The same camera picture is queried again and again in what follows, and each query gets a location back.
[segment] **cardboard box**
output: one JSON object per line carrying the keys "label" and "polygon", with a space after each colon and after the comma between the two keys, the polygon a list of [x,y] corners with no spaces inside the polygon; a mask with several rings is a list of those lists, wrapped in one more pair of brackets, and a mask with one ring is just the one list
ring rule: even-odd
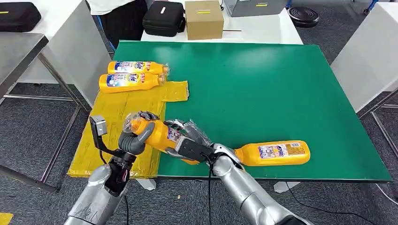
{"label": "cardboard box", "polygon": [[222,37],[224,18],[220,3],[212,1],[186,1],[185,15],[188,40],[217,39]]}

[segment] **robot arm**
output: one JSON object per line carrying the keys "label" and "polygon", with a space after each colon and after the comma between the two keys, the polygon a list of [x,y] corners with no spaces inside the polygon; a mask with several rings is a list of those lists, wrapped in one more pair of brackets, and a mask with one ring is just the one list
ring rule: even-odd
{"label": "robot arm", "polygon": [[[104,225],[117,209],[126,193],[129,171],[136,155],[142,153],[144,141],[153,132],[150,123],[145,131],[137,136],[122,133],[119,148],[109,150],[101,136],[107,133],[106,122],[102,117],[90,117],[95,147],[112,154],[110,162],[97,168],[88,184],[69,213],[65,225]],[[213,174],[221,179],[236,205],[253,225],[311,225],[312,223],[296,216],[278,204],[248,174],[234,152],[221,145],[213,144],[190,121],[178,124],[186,130],[176,149],[169,149],[172,156],[188,158],[199,162],[208,161]]]}
{"label": "robot arm", "polygon": [[112,156],[108,164],[93,171],[87,186],[68,214],[65,225],[104,225],[113,215],[127,192],[126,184],[136,155],[144,151],[144,141],[151,135],[154,124],[150,123],[140,135],[122,133],[119,148],[109,150],[102,141],[107,126],[101,116],[90,117],[94,145]]}
{"label": "robot arm", "polygon": [[239,160],[225,146],[214,144],[215,152],[222,153],[213,163],[213,173],[219,177],[240,208],[253,225],[310,225],[278,204],[248,174]]}

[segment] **black cable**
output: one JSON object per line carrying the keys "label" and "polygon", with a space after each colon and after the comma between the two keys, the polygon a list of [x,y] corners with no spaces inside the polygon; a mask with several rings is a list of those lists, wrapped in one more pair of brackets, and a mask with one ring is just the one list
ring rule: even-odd
{"label": "black cable", "polygon": [[213,170],[213,163],[210,161],[209,156],[207,156],[207,155],[205,155],[205,154],[203,154],[203,153],[201,153],[201,155],[203,155],[204,157],[206,157],[206,160],[207,160],[208,163],[209,163],[209,180],[208,180],[209,186],[208,186],[208,193],[207,193],[207,196],[209,197],[209,224],[212,225],[212,222],[211,222],[212,220],[211,220],[211,197],[210,197],[211,185],[210,185],[210,180],[211,180],[211,173],[212,173],[212,170]]}
{"label": "black cable", "polygon": [[361,215],[358,215],[358,214],[356,214],[356,213],[354,213],[354,212],[331,212],[331,211],[319,209],[319,208],[316,208],[316,207],[313,207],[313,206],[310,206],[310,205],[306,205],[306,204],[304,204],[304,203],[301,203],[301,202],[294,196],[294,194],[293,194],[293,192],[291,191],[291,189],[290,189],[290,187],[289,187],[289,185],[288,185],[287,182],[286,182],[286,186],[287,186],[287,188],[289,189],[289,191],[290,191],[290,193],[291,193],[291,196],[293,196],[293,198],[294,198],[298,203],[300,203],[300,205],[304,205],[304,206],[309,207],[309,208],[314,209],[314,210],[319,210],[319,211],[322,211],[322,212],[327,212],[327,213],[332,213],[332,214],[349,214],[349,215],[356,215],[356,216],[358,216],[358,217],[360,217],[360,218],[362,218],[362,219],[368,221],[369,223],[371,223],[371,224],[373,224],[373,225],[376,225],[376,224],[373,223],[372,221],[370,221],[370,220],[366,219],[365,217],[363,217],[363,216],[361,216]]}
{"label": "black cable", "polygon": [[[102,151],[99,151],[99,157],[101,158],[102,162],[104,164],[107,164],[107,162],[105,161],[104,157],[102,156]],[[124,202],[126,202],[126,217],[127,217],[127,225],[129,225],[129,203],[127,202],[127,197],[126,195],[124,195]]]}
{"label": "black cable", "polygon": [[102,156],[102,151],[99,151],[99,157],[101,158],[101,160],[104,162],[104,164],[106,164],[107,162],[105,161],[104,157]]}
{"label": "black cable", "polygon": [[127,202],[127,196],[124,195],[124,201],[126,202],[126,218],[127,218],[127,225],[129,225],[129,203]]}

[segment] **black carrying case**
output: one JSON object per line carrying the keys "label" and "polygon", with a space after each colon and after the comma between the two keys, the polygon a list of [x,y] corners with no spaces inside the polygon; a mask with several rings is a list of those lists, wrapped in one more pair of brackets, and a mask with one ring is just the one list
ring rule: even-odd
{"label": "black carrying case", "polygon": [[179,2],[154,1],[142,20],[149,35],[174,37],[185,29],[184,8]]}
{"label": "black carrying case", "polygon": [[28,32],[40,19],[40,12],[31,2],[0,3],[0,31]]}

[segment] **yellow bottle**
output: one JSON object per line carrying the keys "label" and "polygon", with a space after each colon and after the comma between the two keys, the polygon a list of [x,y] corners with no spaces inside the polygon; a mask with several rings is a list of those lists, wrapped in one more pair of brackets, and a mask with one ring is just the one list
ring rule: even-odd
{"label": "yellow bottle", "polygon": [[104,93],[115,93],[130,90],[149,90],[166,81],[164,74],[120,73],[103,74],[99,77],[99,89]]}
{"label": "yellow bottle", "polygon": [[310,159],[310,150],[304,141],[247,144],[236,149],[235,154],[247,166],[299,165]]}
{"label": "yellow bottle", "polygon": [[[125,131],[131,130],[133,133],[139,135],[141,134],[145,127],[149,123],[155,123],[155,129],[153,130],[152,134],[148,137],[145,141],[146,144],[159,149],[160,151],[166,153],[166,148],[170,147],[176,149],[177,142],[179,141],[182,134],[173,128],[170,128],[163,124],[161,120],[151,120],[147,121],[144,118],[140,117],[138,114],[131,114],[126,119],[126,127]],[[198,164],[198,161],[191,161],[182,159],[182,161],[195,165]]]}
{"label": "yellow bottle", "polygon": [[136,61],[112,61],[108,65],[108,73],[151,73],[168,74],[168,65],[156,62],[136,62]]}

